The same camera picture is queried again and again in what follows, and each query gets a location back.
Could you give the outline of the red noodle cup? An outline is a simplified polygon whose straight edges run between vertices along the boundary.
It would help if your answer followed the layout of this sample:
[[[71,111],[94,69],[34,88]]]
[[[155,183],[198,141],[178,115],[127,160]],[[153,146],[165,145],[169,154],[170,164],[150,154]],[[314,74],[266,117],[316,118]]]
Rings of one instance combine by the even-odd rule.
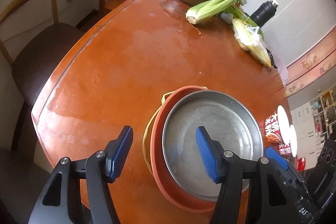
[[[265,119],[264,131],[270,143],[285,145],[290,143],[290,124],[282,105],[278,105],[277,110]]]
[[[296,130],[293,124],[289,126],[282,137],[283,144],[278,145],[278,151],[280,155],[296,157],[298,151],[298,141]]]

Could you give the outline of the yellow shell-shaped plate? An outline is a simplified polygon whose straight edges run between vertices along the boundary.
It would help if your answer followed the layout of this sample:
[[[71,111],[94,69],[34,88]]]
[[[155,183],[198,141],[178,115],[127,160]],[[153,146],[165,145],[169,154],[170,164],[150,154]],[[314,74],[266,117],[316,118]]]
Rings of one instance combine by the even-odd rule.
[[[160,111],[162,105],[165,103],[165,101],[167,100],[167,98],[169,98],[169,96],[171,96],[171,94],[173,94],[174,91],[168,92],[163,94],[162,98],[161,98],[161,105],[159,106],[159,108],[157,108],[157,110],[154,112],[154,114],[151,116],[150,120],[148,121],[145,131],[143,132],[143,138],[142,138],[142,154],[143,154],[143,158],[145,161],[145,164],[150,172],[151,175],[153,175],[153,171],[151,168],[151,158],[150,158],[150,139],[151,139],[151,132],[153,129],[153,125],[154,125],[154,121],[157,117],[158,112]]]

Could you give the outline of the pink pig-face plate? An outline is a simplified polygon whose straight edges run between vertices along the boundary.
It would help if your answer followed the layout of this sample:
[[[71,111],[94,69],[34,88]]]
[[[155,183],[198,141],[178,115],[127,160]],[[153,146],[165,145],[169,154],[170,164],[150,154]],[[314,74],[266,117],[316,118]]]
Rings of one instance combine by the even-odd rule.
[[[183,86],[173,92],[162,105],[154,121],[150,139],[151,168],[155,182],[162,195],[176,207],[193,213],[212,211],[214,202],[195,198],[184,191],[172,178],[166,166],[162,151],[162,133],[167,115],[173,106],[184,96],[193,92],[206,90],[205,86]]]

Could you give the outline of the white shelf cabinet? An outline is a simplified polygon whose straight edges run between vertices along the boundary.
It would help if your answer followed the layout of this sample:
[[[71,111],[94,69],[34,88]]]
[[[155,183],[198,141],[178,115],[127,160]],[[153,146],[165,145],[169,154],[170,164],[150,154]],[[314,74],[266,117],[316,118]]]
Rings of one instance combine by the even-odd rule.
[[[325,142],[335,139],[335,87],[290,113],[297,134],[299,169],[312,169]]]

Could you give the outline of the pink clothes on chair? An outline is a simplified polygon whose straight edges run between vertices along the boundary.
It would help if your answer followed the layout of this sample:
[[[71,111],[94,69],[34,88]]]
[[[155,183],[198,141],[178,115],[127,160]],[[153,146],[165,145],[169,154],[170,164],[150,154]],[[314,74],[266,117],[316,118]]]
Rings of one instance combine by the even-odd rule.
[[[273,61],[275,66],[277,67],[278,73],[280,75],[280,78],[282,80],[282,84],[285,86],[288,82],[289,76],[288,76],[288,69],[286,65],[283,64],[278,54],[273,53]]]

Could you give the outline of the hello kitty door curtain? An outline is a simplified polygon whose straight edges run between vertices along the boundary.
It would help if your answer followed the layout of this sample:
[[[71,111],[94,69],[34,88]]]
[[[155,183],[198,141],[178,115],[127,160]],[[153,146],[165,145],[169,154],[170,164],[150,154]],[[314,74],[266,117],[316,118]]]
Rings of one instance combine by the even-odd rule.
[[[292,96],[335,67],[335,27],[315,46],[287,66],[286,96]]]

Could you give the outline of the yellow noodles plastic bag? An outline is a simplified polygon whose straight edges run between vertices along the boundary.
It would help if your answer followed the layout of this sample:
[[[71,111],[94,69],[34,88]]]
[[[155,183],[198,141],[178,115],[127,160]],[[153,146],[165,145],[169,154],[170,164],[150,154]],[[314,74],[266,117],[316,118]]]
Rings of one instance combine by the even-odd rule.
[[[259,63],[267,68],[272,66],[258,27],[252,27],[240,19],[232,19],[234,37],[241,49],[249,52]]]

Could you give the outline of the curved-back wooden chair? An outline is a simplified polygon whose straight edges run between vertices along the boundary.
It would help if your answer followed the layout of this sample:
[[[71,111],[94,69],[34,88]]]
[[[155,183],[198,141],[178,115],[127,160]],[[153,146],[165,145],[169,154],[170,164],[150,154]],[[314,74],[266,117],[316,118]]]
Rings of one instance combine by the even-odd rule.
[[[4,22],[29,0],[12,0],[1,12]],[[51,0],[52,24],[32,38],[17,57],[1,45],[1,161],[6,156],[33,162],[37,135],[31,110],[50,75],[84,35],[59,20]]]

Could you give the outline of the black thermos flask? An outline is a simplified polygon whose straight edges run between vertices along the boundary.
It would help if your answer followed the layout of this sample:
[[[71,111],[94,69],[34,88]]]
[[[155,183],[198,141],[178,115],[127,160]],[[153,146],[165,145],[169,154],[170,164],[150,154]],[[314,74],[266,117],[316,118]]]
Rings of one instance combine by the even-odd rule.
[[[278,2],[276,0],[266,1],[250,16],[250,18],[260,28],[262,28],[271,18],[274,17],[277,8]]]

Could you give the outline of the long celery bunch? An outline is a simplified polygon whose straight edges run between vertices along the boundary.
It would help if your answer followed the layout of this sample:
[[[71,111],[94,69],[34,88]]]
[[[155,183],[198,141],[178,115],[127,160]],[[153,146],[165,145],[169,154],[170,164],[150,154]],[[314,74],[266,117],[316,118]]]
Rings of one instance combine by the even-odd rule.
[[[186,20],[196,25],[211,17],[220,14],[228,7],[240,2],[240,0],[209,0],[195,5],[185,13]]]

